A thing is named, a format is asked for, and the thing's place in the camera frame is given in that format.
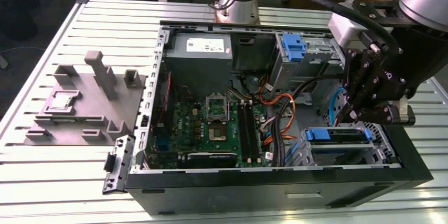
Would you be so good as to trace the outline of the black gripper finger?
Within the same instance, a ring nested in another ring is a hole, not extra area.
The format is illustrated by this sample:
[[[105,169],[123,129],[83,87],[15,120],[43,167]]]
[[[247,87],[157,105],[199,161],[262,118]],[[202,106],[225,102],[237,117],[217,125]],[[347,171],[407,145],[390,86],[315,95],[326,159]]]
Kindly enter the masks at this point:
[[[397,107],[389,103],[355,107],[351,102],[346,102],[341,109],[341,123],[353,123],[354,121],[374,124],[397,124]]]
[[[347,103],[367,103],[369,99],[378,99],[378,59],[379,55],[371,49],[345,50],[343,89]]]

